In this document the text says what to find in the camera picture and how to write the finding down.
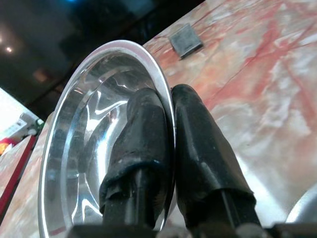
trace metal bowl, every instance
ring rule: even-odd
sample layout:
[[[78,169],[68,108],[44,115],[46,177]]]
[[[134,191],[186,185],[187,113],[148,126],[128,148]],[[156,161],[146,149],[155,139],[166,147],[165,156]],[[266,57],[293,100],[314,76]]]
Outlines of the metal bowl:
[[[102,221],[99,186],[113,144],[126,124],[127,102],[144,87],[156,90],[175,141],[169,86],[143,47],[113,41],[93,51],[76,69],[57,104],[44,149],[39,184],[41,237],[65,237],[73,224]]]
[[[316,223],[317,222],[317,183],[315,183],[298,200],[286,222],[288,223]]]

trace dark ceiling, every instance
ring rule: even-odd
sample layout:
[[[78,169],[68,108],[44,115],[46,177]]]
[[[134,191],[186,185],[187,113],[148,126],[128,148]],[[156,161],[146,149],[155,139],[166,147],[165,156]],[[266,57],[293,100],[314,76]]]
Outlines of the dark ceiling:
[[[81,60],[115,39],[144,44],[202,0],[2,0],[0,87],[42,119]]]

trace black plastic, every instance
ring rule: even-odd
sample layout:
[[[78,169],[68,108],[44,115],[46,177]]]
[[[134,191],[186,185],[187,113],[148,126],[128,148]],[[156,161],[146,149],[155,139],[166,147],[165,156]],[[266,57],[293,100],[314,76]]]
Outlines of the black plastic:
[[[155,238],[157,232],[142,226],[75,225],[68,238]]]
[[[214,220],[215,214],[231,226],[258,223],[253,193],[230,144],[201,98],[188,85],[175,86],[172,97],[177,202],[186,226]]]
[[[132,96],[127,119],[100,187],[100,212],[108,225],[153,227],[170,180],[165,113],[154,90],[144,88]]]
[[[274,238],[316,238],[316,223],[285,223],[275,224],[266,229]]]

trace small square tile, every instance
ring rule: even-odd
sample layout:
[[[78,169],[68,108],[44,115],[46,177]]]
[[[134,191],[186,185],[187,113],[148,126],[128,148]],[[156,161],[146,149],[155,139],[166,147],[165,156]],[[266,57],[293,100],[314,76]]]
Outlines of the small square tile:
[[[170,36],[169,41],[181,59],[203,46],[203,42],[189,24]]]

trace pink marble surface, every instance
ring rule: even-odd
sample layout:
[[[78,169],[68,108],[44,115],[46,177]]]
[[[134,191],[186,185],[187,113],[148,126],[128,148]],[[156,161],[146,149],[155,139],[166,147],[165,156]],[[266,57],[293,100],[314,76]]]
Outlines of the pink marble surface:
[[[317,1],[207,0],[145,44],[170,86],[193,86],[231,143],[264,225],[317,182]],[[204,47],[179,60],[190,23]]]
[[[30,139],[31,136],[28,136],[0,157],[0,196],[2,196],[4,189],[13,175],[13,172],[18,165]]]
[[[48,118],[0,226],[0,238],[39,237],[38,187]]]

